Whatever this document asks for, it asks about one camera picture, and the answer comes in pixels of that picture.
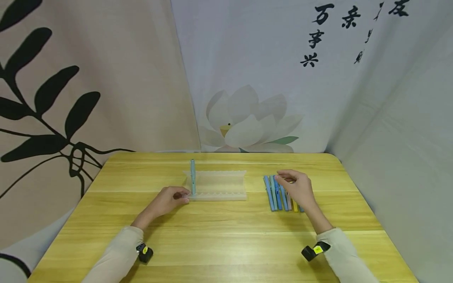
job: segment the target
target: yellow pen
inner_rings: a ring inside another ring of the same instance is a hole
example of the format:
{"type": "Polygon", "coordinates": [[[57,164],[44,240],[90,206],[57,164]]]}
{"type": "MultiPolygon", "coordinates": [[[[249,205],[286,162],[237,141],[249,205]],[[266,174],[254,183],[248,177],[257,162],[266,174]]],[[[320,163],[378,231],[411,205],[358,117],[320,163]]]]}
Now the yellow pen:
{"type": "Polygon", "coordinates": [[[298,205],[294,200],[293,200],[293,208],[294,208],[294,212],[299,212],[298,205]]]}

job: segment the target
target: beige sleeve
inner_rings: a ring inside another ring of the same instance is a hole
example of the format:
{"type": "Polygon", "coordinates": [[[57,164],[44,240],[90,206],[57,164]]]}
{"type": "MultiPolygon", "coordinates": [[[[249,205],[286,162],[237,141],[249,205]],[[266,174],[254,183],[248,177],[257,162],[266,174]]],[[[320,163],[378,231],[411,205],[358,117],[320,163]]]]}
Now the beige sleeve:
{"type": "Polygon", "coordinates": [[[138,245],[143,243],[143,231],[137,227],[126,226],[116,235],[106,248],[101,259],[96,262],[83,283],[120,282],[137,259],[138,245]]]}
{"type": "Polygon", "coordinates": [[[324,255],[341,283],[379,283],[341,229],[334,228],[321,233],[316,240],[331,246],[324,255]]]}

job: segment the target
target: clear plastic pen stand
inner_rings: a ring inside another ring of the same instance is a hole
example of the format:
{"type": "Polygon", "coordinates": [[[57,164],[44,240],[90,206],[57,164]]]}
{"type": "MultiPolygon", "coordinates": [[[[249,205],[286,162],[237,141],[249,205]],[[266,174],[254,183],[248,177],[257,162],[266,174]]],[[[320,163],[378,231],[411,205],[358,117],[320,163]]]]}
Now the clear plastic pen stand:
{"type": "MultiPolygon", "coordinates": [[[[192,191],[192,177],[187,175],[185,187],[192,191]]],[[[246,171],[196,171],[194,195],[191,201],[245,201],[247,194],[244,188],[246,171]]]]}

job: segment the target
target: beige backdrop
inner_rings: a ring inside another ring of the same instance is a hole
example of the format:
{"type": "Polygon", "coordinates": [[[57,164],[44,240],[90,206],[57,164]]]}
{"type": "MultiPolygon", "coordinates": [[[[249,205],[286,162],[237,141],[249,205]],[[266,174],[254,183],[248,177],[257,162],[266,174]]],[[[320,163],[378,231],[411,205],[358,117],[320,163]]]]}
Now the beige backdrop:
{"type": "MultiPolygon", "coordinates": [[[[0,1],[0,13],[12,2],[0,1]]],[[[0,33],[3,67],[24,39],[41,27],[51,29],[52,36],[17,74],[17,85],[27,104],[34,109],[36,91],[55,73],[72,65],[80,68],[43,115],[49,126],[64,135],[65,119],[74,103],[83,94],[98,91],[100,99],[72,137],[73,143],[83,142],[101,151],[200,149],[169,0],[44,1],[21,22],[0,33]]],[[[0,96],[19,102],[3,80],[0,96]]],[[[26,135],[52,134],[31,116],[20,120],[0,117],[0,129],[26,135]]],[[[0,132],[0,155],[28,138],[0,132]]],[[[69,155],[72,148],[69,145],[62,152],[69,155]]],[[[87,152],[102,164],[109,156],[87,152]]],[[[51,156],[0,163],[0,194],[27,170],[51,156]]],[[[84,163],[83,168],[91,177],[99,171],[89,163],[84,163]]],[[[32,241],[28,243],[28,253],[23,251],[23,245],[20,252],[11,245],[40,230],[43,238],[42,229],[77,204],[81,182],[68,172],[68,160],[55,158],[33,170],[0,199],[2,253],[8,251],[31,269],[34,267],[42,253],[32,250],[45,249],[33,246],[32,241]]],[[[90,178],[85,173],[82,176],[88,187],[90,178]]],[[[54,235],[56,230],[58,226],[51,226],[48,235],[54,235]]],[[[15,272],[8,264],[0,260],[0,274],[5,275],[2,266],[15,272]]]]}

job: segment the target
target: wrist tracker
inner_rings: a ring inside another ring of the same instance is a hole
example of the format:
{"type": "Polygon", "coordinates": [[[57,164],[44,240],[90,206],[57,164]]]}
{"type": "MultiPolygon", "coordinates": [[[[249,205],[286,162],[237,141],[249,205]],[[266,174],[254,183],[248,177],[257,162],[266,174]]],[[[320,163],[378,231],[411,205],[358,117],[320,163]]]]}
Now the wrist tracker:
{"type": "Polygon", "coordinates": [[[149,260],[153,257],[153,250],[146,246],[145,243],[141,243],[140,245],[138,245],[136,247],[137,249],[137,253],[139,254],[139,261],[144,263],[144,264],[147,264],[149,262],[149,260]]]}
{"type": "Polygon", "coordinates": [[[313,248],[306,246],[302,250],[302,255],[307,261],[311,261],[314,259],[318,254],[321,254],[330,249],[330,245],[324,242],[317,242],[313,248]]]}

